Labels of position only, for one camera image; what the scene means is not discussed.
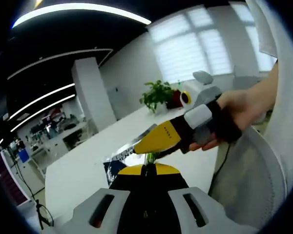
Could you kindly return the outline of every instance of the green leaves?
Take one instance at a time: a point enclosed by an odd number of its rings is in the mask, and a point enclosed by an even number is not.
[[[139,102],[144,103],[152,112],[155,113],[158,103],[163,104],[172,100],[174,91],[168,82],[162,83],[161,80],[158,80],[155,83],[147,82],[145,85],[150,86],[150,91],[143,93]]]

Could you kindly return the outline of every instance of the white pillar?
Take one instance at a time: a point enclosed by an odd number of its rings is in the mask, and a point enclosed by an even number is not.
[[[115,123],[116,118],[96,58],[76,60],[72,68],[72,76],[86,119],[92,120],[98,131]]]

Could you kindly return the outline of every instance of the desk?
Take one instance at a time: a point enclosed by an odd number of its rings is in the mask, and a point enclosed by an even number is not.
[[[46,206],[63,224],[72,218],[73,209],[94,194],[107,188],[102,161],[123,145],[131,142],[152,124],[160,124],[184,113],[184,109],[154,115],[146,107],[117,121],[77,146],[47,168],[45,178]],[[208,192],[214,172],[218,148],[209,151],[181,151],[162,158],[160,163],[174,166],[190,187]]]

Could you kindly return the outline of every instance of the window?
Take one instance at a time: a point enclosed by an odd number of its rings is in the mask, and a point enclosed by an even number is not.
[[[276,58],[259,51],[258,33],[255,27],[254,18],[247,5],[241,3],[231,3],[231,7],[236,12],[240,20],[245,24],[245,29],[251,40],[255,52],[258,69],[260,72],[270,71],[276,62]]]
[[[204,7],[185,10],[148,28],[164,81],[194,79],[192,73],[232,73],[225,43]]]

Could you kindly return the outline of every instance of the human hand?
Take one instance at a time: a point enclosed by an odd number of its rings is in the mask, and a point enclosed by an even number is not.
[[[256,103],[249,97],[247,90],[236,90],[224,92],[217,100],[221,109],[227,108],[235,124],[241,131],[247,129],[261,113],[256,110]],[[212,134],[212,140],[205,145],[192,143],[189,146],[191,151],[202,148],[203,151],[209,150],[219,145],[220,140]]]

